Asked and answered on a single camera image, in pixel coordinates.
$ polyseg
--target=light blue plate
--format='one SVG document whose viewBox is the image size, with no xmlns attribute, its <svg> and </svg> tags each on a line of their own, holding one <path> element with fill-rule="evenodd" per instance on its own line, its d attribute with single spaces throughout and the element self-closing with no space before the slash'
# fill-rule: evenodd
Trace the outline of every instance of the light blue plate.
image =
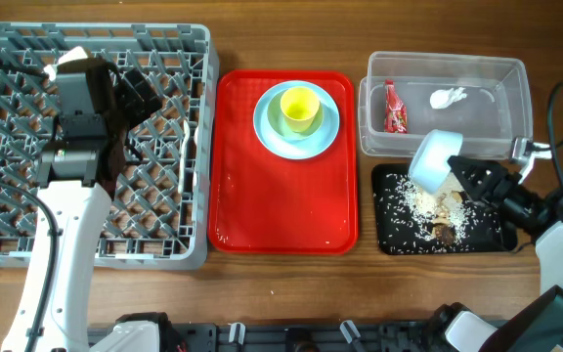
<svg viewBox="0 0 563 352">
<path fill-rule="evenodd" d="M 286 140 L 273 129 L 269 122 L 269 103 L 279 92 L 292 87 L 308 87 L 321 100 L 323 124 L 305 139 Z M 336 102 L 323 88 L 304 81 L 287 81 L 274 86 L 260 97 L 253 113 L 253 127 L 262 145 L 271 153 L 293 160 L 305 159 L 316 156 L 331 146 L 340 129 L 340 114 Z"/>
</svg>

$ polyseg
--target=plastic tray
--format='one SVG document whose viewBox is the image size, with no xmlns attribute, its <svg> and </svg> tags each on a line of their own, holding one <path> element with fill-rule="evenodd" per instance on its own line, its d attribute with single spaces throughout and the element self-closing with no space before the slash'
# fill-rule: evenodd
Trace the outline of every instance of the plastic tray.
<svg viewBox="0 0 563 352">
<path fill-rule="evenodd" d="M 42 69 L 81 45 L 140 70 L 163 108 L 130 131 L 146 165 L 118 179 L 95 264 L 194 269 L 205 261 L 211 128 L 219 59 L 199 24 L 0 22 L 0 63 Z M 59 111 L 57 87 L 0 70 L 0 178 L 35 193 L 35 158 Z M 180 179 L 185 187 L 178 190 Z M 0 189 L 0 266 L 26 266 L 36 214 Z"/>
<path fill-rule="evenodd" d="M 321 86 L 340 112 L 322 154 L 288 160 L 253 129 L 260 96 L 286 80 Z M 328 71 L 233 71 L 219 83 L 208 237 L 239 253 L 342 254 L 358 236 L 353 85 Z"/>
<path fill-rule="evenodd" d="M 384 132 L 386 79 L 394 80 L 408 108 L 408 134 Z M 466 99 L 443 110 L 431 108 L 434 91 L 457 87 L 465 88 Z M 533 136 L 527 73 L 517 59 L 375 52 L 360 90 L 360 145 L 368 155 L 412 157 L 437 128 L 462 133 L 464 155 L 505 159 L 514 137 Z"/>
</svg>

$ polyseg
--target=plastic bin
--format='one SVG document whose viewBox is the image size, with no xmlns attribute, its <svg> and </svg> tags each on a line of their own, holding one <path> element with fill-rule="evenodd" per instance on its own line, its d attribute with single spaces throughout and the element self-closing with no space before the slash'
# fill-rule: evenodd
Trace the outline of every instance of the plastic bin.
<svg viewBox="0 0 563 352">
<path fill-rule="evenodd" d="M 408 134 L 384 132 L 386 79 L 406 104 Z M 434 91 L 457 87 L 465 87 L 464 100 L 431 108 Z M 533 136 L 527 74 L 517 59 L 375 52 L 358 101 L 362 150 L 372 156 L 411 157 L 436 128 L 462 133 L 462 154 L 486 159 L 507 158 L 514 137 Z"/>
<path fill-rule="evenodd" d="M 95 265 L 199 267 L 207 256 L 219 72 L 209 30 L 200 24 L 0 22 L 2 64 L 42 69 L 79 45 L 123 70 L 140 70 L 164 102 L 129 133 L 148 163 L 119 176 Z M 0 70 L 0 179 L 36 192 L 32 160 L 49 139 L 58 98 L 53 83 Z M 0 266 L 29 263 L 35 221 L 26 199 L 0 189 Z"/>
</svg>

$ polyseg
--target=red tray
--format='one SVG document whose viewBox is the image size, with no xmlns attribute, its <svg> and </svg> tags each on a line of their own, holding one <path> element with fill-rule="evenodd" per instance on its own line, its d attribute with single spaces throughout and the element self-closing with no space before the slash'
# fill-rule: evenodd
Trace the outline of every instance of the red tray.
<svg viewBox="0 0 563 352">
<path fill-rule="evenodd" d="M 338 105 L 340 130 L 315 157 L 269 152 L 253 129 L 255 105 L 269 88 L 304 80 Z M 330 71 L 237 70 L 218 85 L 208 237 L 237 253 L 342 254 L 358 238 L 353 85 Z"/>
</svg>

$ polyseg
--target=clear plastic container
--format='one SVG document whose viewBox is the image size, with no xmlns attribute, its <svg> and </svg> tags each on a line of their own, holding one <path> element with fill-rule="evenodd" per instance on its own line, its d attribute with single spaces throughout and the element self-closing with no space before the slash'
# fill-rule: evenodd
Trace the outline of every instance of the clear plastic container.
<svg viewBox="0 0 563 352">
<path fill-rule="evenodd" d="M 408 134 L 384 131 L 386 79 L 406 104 Z M 433 92 L 458 87 L 465 88 L 465 99 L 431 108 Z M 514 137 L 533 136 L 529 83 L 517 59 L 375 52 L 358 102 L 361 146 L 371 156 L 411 157 L 436 128 L 462 133 L 461 154 L 486 159 L 505 159 Z"/>
</svg>

